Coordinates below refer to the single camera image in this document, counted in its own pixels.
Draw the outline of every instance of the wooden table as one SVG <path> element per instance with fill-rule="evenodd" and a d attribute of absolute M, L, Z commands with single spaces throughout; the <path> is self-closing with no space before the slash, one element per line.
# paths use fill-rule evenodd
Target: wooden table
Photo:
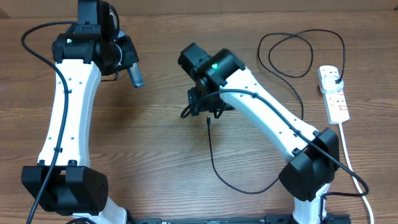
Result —
<path fill-rule="evenodd" d="M 21 169 L 34 165 L 47 134 L 54 95 L 54 71 L 26 52 L 21 35 L 50 21 L 74 18 L 0 20 L 0 223 L 24 223 L 33 198 L 21 184 Z M 65 26 L 44 28 L 27 43 L 47 58 Z M 290 88 L 256 60 L 260 38 L 270 32 L 329 29 L 347 46 L 345 93 L 351 119 L 344 124 L 354 170 L 369 184 L 368 200 L 376 223 L 397 223 L 398 215 L 398 13 L 273 12 L 121 18 L 140 57 L 145 86 L 134 89 L 126 72 L 102 83 L 94 102 L 90 133 L 91 166 L 107 175 L 109 194 L 134 217 L 261 217 L 291 213 L 292 196 L 278 182 L 266 193 L 244 195 L 218 180 L 211 168 L 206 113 L 180 119 L 187 90 L 194 82 L 177 65 L 180 51 L 195 41 L 209 54 L 225 47 L 297 116 L 300 106 Z M 328 125 L 318 89 L 317 68 L 341 68 L 340 41 L 331 34 L 304 34 L 314 47 L 314 63 L 305 78 L 289 79 L 305 105 L 306 122 Z M 263 43 L 261 55 L 280 37 Z M 281 70 L 299 75 L 310 52 L 301 40 L 281 44 L 272 54 Z M 230 184 L 259 190 L 270 184 L 285 162 L 274 146 L 238 111 L 212 122 L 216 167 Z M 343 151 L 341 161 L 345 162 Z M 355 192 L 341 169 L 331 190 Z M 328 212 L 349 213 L 367 223 L 360 198 L 329 197 Z M 69 217 L 36 212 L 34 223 L 65 223 Z"/>

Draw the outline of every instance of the white power strip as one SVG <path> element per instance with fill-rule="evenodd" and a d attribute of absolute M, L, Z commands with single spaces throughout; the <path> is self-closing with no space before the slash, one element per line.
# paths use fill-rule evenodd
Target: white power strip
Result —
<path fill-rule="evenodd" d="M 334 84 L 332 81 L 339 78 L 338 69 L 331 65 L 324 65 L 318 69 L 319 87 L 323 95 L 323 102 L 325 103 L 326 115 L 328 116 L 329 124 L 338 124 L 341 134 L 341 142 L 343 143 L 344 155 L 348 168 L 353 171 L 348 157 L 346 146 L 346 139 L 343 132 L 343 122 L 349 120 L 349 113 L 347 102 L 343 92 L 343 81 L 340 84 Z M 361 194 L 362 190 L 358 181 L 353 177 L 354 184 Z M 370 223 L 374 223 L 372 208 L 365 196 L 362 199 L 368 208 Z"/>
<path fill-rule="evenodd" d="M 329 85 L 328 91 L 323 91 L 323 88 L 325 87 L 324 80 L 336 80 L 339 78 L 338 69 L 330 65 L 321 66 L 318 69 L 318 78 L 320 89 L 323 93 L 323 101 L 325 102 L 329 124 L 339 124 L 349 120 L 347 102 L 342 86 Z"/>

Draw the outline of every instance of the white robotic arm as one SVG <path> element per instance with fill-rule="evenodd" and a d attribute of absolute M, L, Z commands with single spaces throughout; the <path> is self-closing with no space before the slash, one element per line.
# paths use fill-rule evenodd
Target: white robotic arm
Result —
<path fill-rule="evenodd" d="M 112 16 L 116 16 L 117 28 Z M 39 28 L 55 24 L 72 25 L 52 45 L 54 66 L 28 48 L 24 39 Z M 101 76 L 115 73 L 117 80 L 119 71 L 127 69 L 135 87 L 144 84 L 137 52 L 130 37 L 119 30 L 116 10 L 104 1 L 79 0 L 78 22 L 39 25 L 22 36 L 22 44 L 58 72 L 44 147 L 37 166 L 24 166 L 21 174 L 22 184 L 35 197 L 27 223 L 32 221 L 38 204 L 47 212 L 86 217 L 90 222 L 129 223 L 129 212 L 108 197 L 106 176 L 90 169 L 88 150 L 91 111 Z"/>
<path fill-rule="evenodd" d="M 68 82 L 70 90 L 68 116 L 61 143 L 62 152 L 58 155 L 56 166 L 67 166 L 73 161 L 74 166 L 90 168 L 88 137 L 90 131 L 91 112 L 96 90 L 101 81 L 101 72 L 95 63 L 83 63 L 81 59 L 65 59 L 56 64 Z M 54 154 L 61 123 L 64 93 L 61 79 L 56 74 L 55 98 L 51 115 L 49 133 L 38 164 L 49 166 Z M 89 213 L 73 213 L 74 217 L 86 217 L 98 224 L 125 224 L 127 211 L 117 206 L 109 197 L 105 208 L 98 215 Z"/>
<path fill-rule="evenodd" d="M 214 112 L 215 118 L 219 117 L 217 111 L 237 109 L 242 112 L 271 140 L 287 162 L 279 179 L 295 197 L 294 221 L 319 224 L 324 220 L 326 211 L 321 206 L 322 196 L 338 167 L 319 151 L 338 160 L 337 135 L 329 129 L 319 133 L 294 116 L 227 49 L 209 56 L 193 43 L 182 51 L 178 64 L 196 82 L 196 87 L 188 91 L 190 105 L 181 117 L 195 116 L 201 111 Z"/>
<path fill-rule="evenodd" d="M 251 71 L 246 68 L 244 70 L 238 69 L 227 79 L 225 86 L 220 86 L 220 90 L 246 90 L 257 93 L 263 97 L 270 104 L 274 106 L 296 129 L 309 140 L 314 140 L 314 132 L 318 131 L 313 126 L 298 119 L 283 105 L 281 105 L 274 97 L 271 96 L 261 84 L 254 78 Z M 249 120 L 251 120 L 276 146 L 282 157 L 288 162 L 294 158 L 293 151 L 295 149 L 305 149 L 308 146 L 302 138 L 299 138 L 279 116 L 273 112 L 269 106 L 261 102 L 257 98 L 242 93 L 220 93 L 220 98 L 225 103 L 233 106 Z M 325 184 L 318 192 L 315 199 L 311 202 L 308 200 L 301 201 L 294 198 L 295 209 L 293 217 L 298 224 L 318 224 L 320 196 L 327 192 L 329 184 Z M 326 216 L 326 211 L 323 209 L 323 216 Z"/>

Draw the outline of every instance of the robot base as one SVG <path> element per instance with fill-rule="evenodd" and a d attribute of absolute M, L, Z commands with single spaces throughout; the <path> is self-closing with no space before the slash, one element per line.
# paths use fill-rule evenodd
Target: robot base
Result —
<path fill-rule="evenodd" d="M 266 215 L 264 218 L 194 218 L 161 220 L 159 218 L 134 219 L 134 224 L 297 224 L 293 215 Z M 328 213 L 324 224 L 351 224 L 349 215 Z"/>

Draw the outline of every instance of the power cord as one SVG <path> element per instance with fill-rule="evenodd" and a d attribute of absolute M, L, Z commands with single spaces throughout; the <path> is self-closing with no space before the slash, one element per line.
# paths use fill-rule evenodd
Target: power cord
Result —
<path fill-rule="evenodd" d="M 220 179 L 220 181 L 222 181 L 225 185 L 227 185 L 228 187 L 231 187 L 232 189 L 236 190 L 237 192 L 241 192 L 241 193 L 243 193 L 243 194 L 254 195 L 254 194 L 261 194 L 261 193 L 267 191 L 268 189 L 270 189 L 270 188 L 279 180 L 279 177 L 276 178 L 276 180 L 274 180 L 268 187 L 266 187 L 265 189 L 260 190 L 260 191 L 258 191 L 258 192 L 246 192 L 246 191 L 237 189 L 236 187 L 234 187 L 234 186 L 232 186 L 231 184 L 227 183 L 227 181 L 225 181 L 225 180 L 218 174 L 218 172 L 217 172 L 217 170 L 216 170 L 216 167 L 214 166 L 213 149 L 212 149 L 212 147 L 211 147 L 211 137 L 210 137 L 210 116 L 207 117 L 206 122 L 207 122 L 207 132 L 208 132 L 208 135 L 209 135 L 209 146 L 210 146 L 211 165 L 213 166 L 214 173 L 216 173 L 217 177 L 218 177 L 218 178 Z"/>
<path fill-rule="evenodd" d="M 343 38 L 342 38 L 339 34 L 337 34 L 336 32 L 333 32 L 333 31 L 330 31 L 330 30 L 324 30 L 324 29 L 310 29 L 310 30 L 305 30 L 305 31 L 298 32 L 298 33 L 296 33 L 296 34 L 290 34 L 290 33 L 285 33 L 285 32 L 276 32 L 276 33 L 266 34 L 264 37 L 261 38 L 260 43 L 259 43 L 259 46 L 258 46 L 258 48 L 257 48 L 257 58 L 258 58 L 260 64 L 261 64 L 268 72 L 270 72 L 271 74 L 275 75 L 276 77 L 280 78 L 283 82 L 285 82 L 285 83 L 293 90 L 293 92 L 294 92 L 295 95 L 297 96 L 298 101 L 300 102 L 300 106 L 301 106 L 301 120 L 304 120 L 304 105 L 303 105 L 303 101 L 301 100 L 301 97 L 300 97 L 300 95 L 297 93 L 297 91 L 295 90 L 295 88 L 294 88 L 286 79 L 284 79 L 284 78 L 283 78 L 282 76 L 280 76 L 280 75 L 283 75 L 283 76 L 289 77 L 289 78 L 302 78 L 302 77 L 304 77 L 304 76 L 310 71 L 310 69 L 311 69 L 311 67 L 312 67 L 312 62 L 313 62 L 313 49 L 312 49 L 312 45 L 310 44 L 310 42 L 309 42 L 307 39 L 301 37 L 299 34 L 303 34 L 303 33 L 305 33 L 305 32 L 312 32 L 312 31 L 329 32 L 329 33 L 331 33 L 331 34 L 335 34 L 335 35 L 341 40 L 341 44 L 342 44 L 342 46 L 343 46 L 343 66 L 342 66 L 342 68 L 341 68 L 341 75 L 340 75 L 340 78 L 336 80 L 336 83 L 340 83 L 340 82 L 342 81 L 343 75 L 344 75 L 344 68 L 345 68 L 345 63 L 346 63 L 346 47 L 345 47 Z M 262 62 L 261 57 L 260 57 L 260 48 L 261 48 L 262 41 L 263 41 L 266 37 L 271 36 L 271 35 L 287 35 L 287 36 L 288 36 L 288 37 L 286 37 L 286 38 L 280 40 L 280 41 L 279 41 L 278 43 L 276 43 L 274 46 L 272 46 L 271 49 L 270 49 L 269 52 L 268 52 L 268 61 L 269 61 L 269 64 L 271 65 L 272 68 L 275 69 L 276 72 L 274 72 L 274 71 L 270 70 L 269 68 L 267 68 L 266 65 L 264 65 L 264 63 Z M 279 69 L 277 69 L 277 68 L 274 66 L 274 64 L 273 64 L 272 61 L 271 61 L 271 52 L 272 52 L 272 50 L 273 50 L 276 46 L 278 46 L 280 43 L 282 43 L 283 41 L 289 40 L 289 39 L 294 38 L 294 37 L 299 38 L 299 39 L 302 39 L 304 42 L 306 42 L 306 43 L 308 44 L 308 46 L 310 47 L 310 50 L 311 50 L 311 61 L 310 61 L 310 65 L 308 66 L 307 71 L 305 71 L 302 75 L 299 75 L 299 76 L 288 75 L 288 74 L 286 74 L 286 73 L 284 73 L 284 72 L 281 72 Z"/>
<path fill-rule="evenodd" d="M 347 166 L 348 166 L 348 168 L 351 171 L 353 171 L 353 167 L 351 166 L 351 163 L 350 163 L 349 157 L 348 157 L 346 139 L 344 137 L 344 132 L 343 132 L 343 125 L 341 123 L 338 123 L 338 127 L 339 127 L 339 130 L 340 130 L 341 142 L 343 143 L 344 156 L 346 158 Z M 362 193 L 362 189 L 359 186 L 358 181 L 354 177 L 353 177 L 353 180 L 354 180 L 355 187 L 358 189 L 358 192 Z M 363 199 L 363 201 L 364 201 L 364 203 L 366 205 L 366 208 L 368 209 L 370 223 L 373 224 L 374 223 L 374 218 L 373 218 L 373 211 L 372 211 L 371 205 L 369 204 L 369 202 L 368 202 L 368 200 L 366 199 L 365 196 L 362 196 L 362 199 Z"/>
<path fill-rule="evenodd" d="M 45 179 L 43 181 L 43 184 L 39 190 L 39 192 L 37 193 L 35 202 L 32 205 L 32 208 L 30 210 L 28 219 L 26 221 L 27 224 L 30 224 L 33 220 L 33 216 L 35 214 L 36 208 L 40 202 L 40 199 L 43 196 L 44 190 L 47 187 L 47 185 L 49 184 L 50 181 L 50 177 L 51 177 L 51 173 L 55 167 L 55 163 L 57 161 L 58 155 L 60 153 L 61 150 L 61 142 L 62 142 L 62 137 L 63 137 L 63 131 L 65 130 L 65 123 L 67 120 L 67 113 L 68 113 L 68 102 L 69 102 L 69 90 L 68 90 L 68 85 L 67 85 L 67 81 L 65 80 L 65 77 L 62 75 L 62 72 L 53 64 L 51 63 L 49 60 L 47 60 L 46 58 L 44 58 L 43 56 L 39 55 L 38 53 L 34 52 L 32 49 L 30 49 L 26 43 L 25 43 L 25 39 L 26 37 L 32 33 L 35 30 L 41 29 L 43 27 L 48 27 L 48 26 L 52 26 L 52 25 L 59 25 L 59 24 L 77 24 L 74 21 L 61 21 L 61 22 L 49 22 L 46 24 L 42 24 L 39 26 L 35 26 L 33 28 L 31 28 L 30 30 L 26 31 L 24 33 L 24 35 L 22 35 L 21 37 L 21 44 L 22 46 L 29 52 L 31 53 L 33 56 L 37 57 L 38 59 L 40 59 L 41 61 L 43 61 L 44 63 L 46 63 L 47 65 L 49 65 L 50 67 L 52 67 L 56 73 L 58 74 L 58 76 L 60 77 L 62 84 L 63 84 L 63 89 L 64 89 L 64 93 L 65 93 L 65 100 L 64 100 L 64 104 L 63 104 L 63 114 L 62 114 L 62 121 L 61 121 L 61 126 L 60 126 L 60 132 L 58 134 L 58 139 L 57 139 L 57 144 L 54 148 L 54 156 L 52 158 L 50 167 L 49 167 L 49 171 L 47 172 L 47 175 L 45 176 Z"/>

